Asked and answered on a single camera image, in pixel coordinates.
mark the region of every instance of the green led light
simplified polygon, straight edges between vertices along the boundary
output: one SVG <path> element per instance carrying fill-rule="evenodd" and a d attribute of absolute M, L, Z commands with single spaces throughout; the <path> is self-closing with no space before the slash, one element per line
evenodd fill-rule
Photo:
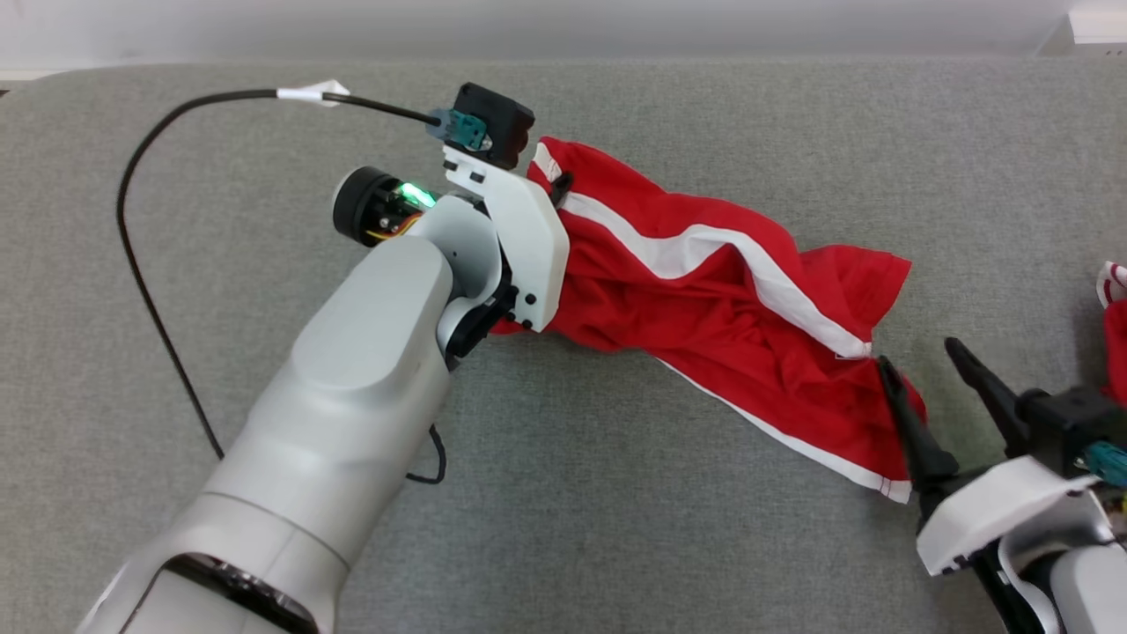
<path fill-rule="evenodd" d="M 407 198 L 407 202 L 415 206 L 425 206 L 427 208 L 434 206 L 434 196 L 432 196 L 426 189 L 411 185 L 410 182 L 403 182 L 400 185 L 399 193 Z"/>

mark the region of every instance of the white bracket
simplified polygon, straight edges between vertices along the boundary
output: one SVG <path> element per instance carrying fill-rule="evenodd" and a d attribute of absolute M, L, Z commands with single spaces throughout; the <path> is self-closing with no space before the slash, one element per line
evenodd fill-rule
<path fill-rule="evenodd" d="M 969 556 L 1046 511 L 1070 493 L 1084 492 L 1100 479 L 1064 480 L 1031 456 L 1006 461 L 956 491 L 916 536 L 916 553 L 928 573 L 958 570 Z"/>
<path fill-rule="evenodd" d="M 516 322 L 543 331 L 559 307 L 570 241 L 548 194 L 511 171 L 443 146 L 446 179 L 485 199 L 517 287 Z"/>
<path fill-rule="evenodd" d="M 1070 11 L 1041 44 L 1037 55 L 1127 62 L 1127 11 Z"/>

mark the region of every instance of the gray table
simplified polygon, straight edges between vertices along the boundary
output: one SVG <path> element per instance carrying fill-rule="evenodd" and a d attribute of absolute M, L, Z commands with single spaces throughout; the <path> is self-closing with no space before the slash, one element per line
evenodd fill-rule
<path fill-rule="evenodd" d="M 999 459 L 944 359 L 1015 387 L 1102 381 L 1093 274 L 1127 258 L 1127 72 L 1086 61 L 153 66 L 0 98 L 0 632 L 69 631 L 210 455 L 113 218 L 162 114 L 335 77 L 416 108 L 473 80 L 669 189 L 775 217 L 804 248 L 915 262 L 876 336 L 965 465 Z M 161 137 L 130 198 L 137 255 L 230 445 L 364 250 L 328 197 L 357 164 L 441 186 L 417 125 L 231 104 Z M 438 422 L 445 484 L 407 485 L 341 632 L 992 632 L 969 575 L 929 579 L 916 511 L 791 453 L 641 354 L 490 339 Z M 434 467 L 425 447 L 416 467 Z"/>

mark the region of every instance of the red cloth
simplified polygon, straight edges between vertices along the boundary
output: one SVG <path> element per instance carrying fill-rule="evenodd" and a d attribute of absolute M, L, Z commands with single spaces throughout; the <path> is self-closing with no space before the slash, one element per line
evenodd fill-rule
<path fill-rule="evenodd" d="M 1108 341 L 1108 392 L 1127 407 L 1127 298 L 1103 311 L 1103 334 Z"/>
<path fill-rule="evenodd" d="M 792 449 L 907 501 L 869 343 L 907 260 L 852 245 L 799 252 L 764 215 L 667 193 L 598 150 L 543 139 L 529 178 L 549 189 L 562 171 L 574 176 L 560 213 L 571 250 L 549 330 L 604 352 L 646 350 Z"/>

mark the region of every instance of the wire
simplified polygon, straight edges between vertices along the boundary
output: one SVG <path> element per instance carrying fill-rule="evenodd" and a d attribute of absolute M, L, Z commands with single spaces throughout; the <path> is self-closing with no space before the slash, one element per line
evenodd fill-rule
<path fill-rule="evenodd" d="M 211 422 L 207 420 L 207 414 L 204 413 L 203 405 L 199 403 L 199 396 L 196 394 L 195 387 L 192 385 L 192 381 L 188 379 L 188 374 L 184 369 L 184 364 L 180 361 L 180 356 L 176 352 L 176 347 L 172 346 L 172 340 L 168 337 L 168 331 L 165 329 L 165 322 L 160 319 L 160 313 L 157 311 L 157 305 L 152 301 L 152 295 L 149 293 L 149 286 L 145 284 L 144 276 L 141 275 L 141 267 L 137 265 L 136 253 L 133 252 L 133 242 L 130 240 L 128 226 L 125 224 L 125 197 L 128 193 L 130 181 L 133 179 L 133 173 L 136 171 L 137 163 L 141 162 L 141 157 L 144 155 L 149 146 L 152 145 L 157 136 L 160 135 L 174 120 L 179 118 L 181 115 L 189 110 L 194 110 L 202 106 L 207 106 L 211 104 L 223 104 L 228 101 L 243 101 L 249 99 L 276 99 L 278 98 L 278 90 L 276 88 L 258 88 L 252 90 L 237 90 L 233 92 L 219 92 L 215 95 L 207 95 L 204 97 L 197 97 L 189 101 L 180 104 L 172 111 L 165 115 L 157 125 L 145 134 L 144 139 L 137 145 L 136 150 L 133 151 L 133 155 L 130 157 L 128 164 L 125 166 L 125 172 L 122 173 L 122 181 L 117 187 L 117 230 L 121 233 L 122 247 L 125 249 L 125 258 L 128 259 L 130 270 L 133 271 L 133 279 L 137 284 L 137 289 L 141 291 L 141 298 L 144 300 L 145 309 L 149 311 L 149 316 L 152 319 L 153 325 L 157 328 L 157 333 L 160 336 L 160 341 L 165 345 L 165 350 L 168 352 L 169 359 L 172 360 L 172 366 L 176 368 L 176 374 L 180 378 L 180 384 L 184 386 L 184 391 L 188 394 L 188 400 L 192 402 L 192 409 L 196 412 L 196 418 L 199 419 L 199 426 L 203 428 L 204 436 L 207 437 L 207 443 L 211 445 L 212 450 L 215 453 L 215 457 L 220 461 L 223 459 L 223 448 L 220 446 L 219 440 L 215 438 L 215 432 L 212 430 Z M 325 101 L 337 101 L 341 104 L 349 104 L 353 106 L 360 106 L 363 108 L 369 108 L 373 110 L 379 110 L 382 113 L 392 114 L 396 116 L 401 116 L 405 118 L 410 118 L 426 123 L 427 125 L 440 125 L 442 122 L 437 117 L 428 116 L 423 113 L 415 110 L 409 110 L 407 108 L 401 108 L 399 106 L 392 106 L 383 104 L 380 101 L 373 101 L 371 99 L 365 99 L 363 97 L 353 97 L 350 95 L 338 95 L 335 92 L 323 92 L 321 93 L 321 99 Z M 410 224 L 414 224 L 418 214 L 412 215 L 405 221 L 397 233 L 406 231 Z M 438 436 L 438 430 L 434 426 L 431 426 L 431 440 L 434 441 L 435 450 L 438 453 L 438 475 L 433 479 L 427 479 L 423 476 L 417 476 L 415 474 L 407 474 L 407 477 L 415 482 L 421 482 L 425 484 L 438 484 L 443 481 L 446 475 L 446 449 L 442 445 L 442 437 Z"/>
<path fill-rule="evenodd" d="M 389 231 L 387 233 L 381 233 L 379 231 L 364 231 L 364 232 L 367 233 L 369 235 L 372 235 L 373 238 L 379 239 L 379 240 L 390 240 L 391 238 L 394 238 L 396 235 L 401 235 L 401 234 L 406 233 L 407 230 L 411 227 L 411 224 L 415 224 L 416 222 L 418 222 L 418 218 L 421 217 L 421 216 L 423 216 L 423 212 L 412 213 L 411 215 L 408 215 L 407 220 L 403 220 L 402 223 L 399 225 L 399 229 L 397 229 L 394 232 L 392 232 L 392 231 Z"/>
<path fill-rule="evenodd" d="M 436 116 L 431 116 L 427 114 L 409 110 L 407 108 L 401 108 L 399 106 L 383 104 L 380 101 L 373 101 L 372 99 L 365 99 L 364 97 L 354 97 L 352 95 L 338 95 L 336 92 L 322 92 L 321 99 L 326 101 L 337 101 L 339 104 L 349 104 L 353 106 L 360 106 L 362 108 L 380 110 L 382 113 L 393 114 L 396 116 L 401 116 L 403 118 L 412 118 L 415 120 L 423 122 L 427 125 L 433 125 L 433 126 L 442 125 L 442 119 Z"/>
<path fill-rule="evenodd" d="M 429 434 L 431 440 L 434 443 L 434 450 L 438 453 L 438 475 L 434 477 L 424 477 L 415 474 L 407 474 L 407 480 L 411 482 L 438 484 L 446 477 L 446 448 L 442 445 L 442 437 L 438 436 L 438 430 L 434 426 L 431 426 Z"/>

